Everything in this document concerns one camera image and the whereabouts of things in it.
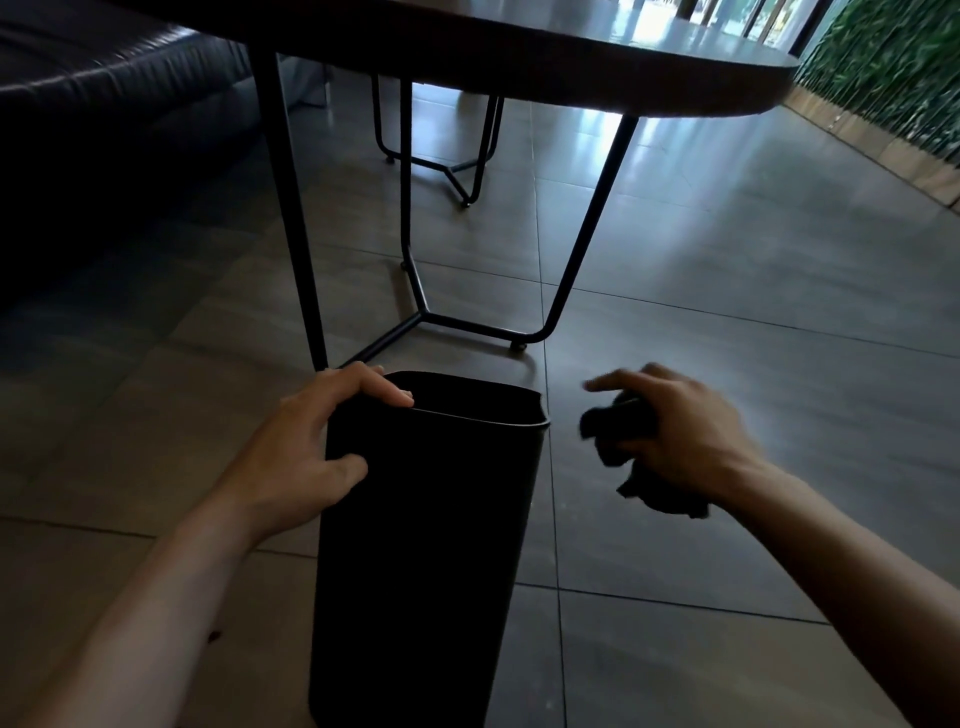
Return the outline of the person's left hand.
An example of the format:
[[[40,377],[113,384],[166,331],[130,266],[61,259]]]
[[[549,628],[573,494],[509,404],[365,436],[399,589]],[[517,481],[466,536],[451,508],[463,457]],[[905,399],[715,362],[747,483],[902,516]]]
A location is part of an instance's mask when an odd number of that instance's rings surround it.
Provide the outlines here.
[[[320,464],[332,460],[325,455],[322,434],[336,409],[359,395],[388,407],[414,405],[413,395],[391,383],[380,367],[355,362],[321,370],[282,400],[226,467],[213,499],[246,549],[303,526],[338,503],[319,501]]]

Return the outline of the person's right hand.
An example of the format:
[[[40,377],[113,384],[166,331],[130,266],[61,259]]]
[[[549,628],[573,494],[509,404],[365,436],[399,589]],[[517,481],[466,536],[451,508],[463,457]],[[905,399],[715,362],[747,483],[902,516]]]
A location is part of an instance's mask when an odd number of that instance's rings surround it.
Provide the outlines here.
[[[719,506],[734,504],[745,481],[769,462],[722,394],[656,362],[617,369],[585,381],[590,393],[626,393],[646,403],[654,428],[636,435],[644,414],[631,413],[630,436],[593,435],[604,455],[630,459],[672,487]]]

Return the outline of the black plastic trash bin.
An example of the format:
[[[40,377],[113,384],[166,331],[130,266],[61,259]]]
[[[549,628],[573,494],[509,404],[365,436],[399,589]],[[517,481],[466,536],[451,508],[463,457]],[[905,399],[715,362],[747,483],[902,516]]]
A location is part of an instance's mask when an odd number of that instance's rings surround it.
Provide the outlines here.
[[[440,372],[356,394],[329,458],[366,477],[319,521],[308,707],[317,728],[483,728],[549,428],[543,395]]]

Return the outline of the black bag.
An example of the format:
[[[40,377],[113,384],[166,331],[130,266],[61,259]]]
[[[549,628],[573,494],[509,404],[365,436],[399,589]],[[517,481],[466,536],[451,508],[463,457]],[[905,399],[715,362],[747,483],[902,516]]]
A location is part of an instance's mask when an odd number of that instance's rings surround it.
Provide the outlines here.
[[[609,405],[593,407],[582,414],[579,434],[582,440],[593,441],[604,466],[619,468],[630,462],[630,475],[617,489],[622,498],[639,500],[666,515],[707,519],[710,504],[702,495],[674,486],[620,446],[623,442],[655,438],[658,426],[657,413],[643,395],[621,391]]]

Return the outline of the person's left forearm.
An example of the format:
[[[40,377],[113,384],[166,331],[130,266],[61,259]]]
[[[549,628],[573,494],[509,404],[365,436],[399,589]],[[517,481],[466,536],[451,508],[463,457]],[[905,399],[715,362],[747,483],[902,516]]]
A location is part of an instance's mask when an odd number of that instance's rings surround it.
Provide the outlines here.
[[[176,728],[211,627],[254,544],[250,506],[225,491],[151,548],[18,728]]]

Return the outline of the person's right forearm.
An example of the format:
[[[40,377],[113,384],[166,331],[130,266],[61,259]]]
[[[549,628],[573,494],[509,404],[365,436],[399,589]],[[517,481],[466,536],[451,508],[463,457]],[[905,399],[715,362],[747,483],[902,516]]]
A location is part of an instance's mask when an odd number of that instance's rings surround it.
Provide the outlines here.
[[[914,728],[960,728],[960,590],[757,458],[711,498],[759,540]]]

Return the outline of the dark oval table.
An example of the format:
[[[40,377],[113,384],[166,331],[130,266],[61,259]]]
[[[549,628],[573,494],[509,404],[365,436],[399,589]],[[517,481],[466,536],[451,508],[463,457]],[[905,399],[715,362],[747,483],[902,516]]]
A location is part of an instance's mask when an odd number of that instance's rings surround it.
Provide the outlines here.
[[[800,61],[763,40],[690,21],[681,3],[662,30],[636,35],[641,3],[616,0],[107,0],[110,4],[246,45],[271,173],[313,368],[329,364],[278,55],[399,82],[400,254],[413,313],[348,359],[370,361],[426,325],[494,338],[514,353],[556,330],[618,172],[642,118],[764,114],[791,91]],[[487,96],[476,158],[451,166],[413,154],[414,88],[458,92],[464,120]],[[411,245],[412,166],[444,174],[474,170],[462,200],[472,206],[495,148],[506,101],[620,115],[588,208],[542,326],[521,332],[430,308]]]

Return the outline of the black leather sofa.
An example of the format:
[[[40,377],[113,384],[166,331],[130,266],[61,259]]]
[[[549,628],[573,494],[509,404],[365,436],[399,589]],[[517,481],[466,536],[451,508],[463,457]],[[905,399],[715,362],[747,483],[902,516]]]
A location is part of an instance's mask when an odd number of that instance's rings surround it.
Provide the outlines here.
[[[0,307],[259,123],[243,42],[105,0],[0,0]]]

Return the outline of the green plant wall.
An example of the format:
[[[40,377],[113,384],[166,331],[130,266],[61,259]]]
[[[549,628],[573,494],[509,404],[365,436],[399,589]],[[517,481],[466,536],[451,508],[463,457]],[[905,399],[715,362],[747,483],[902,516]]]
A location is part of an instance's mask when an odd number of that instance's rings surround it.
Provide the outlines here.
[[[960,0],[848,0],[796,84],[960,168]]]

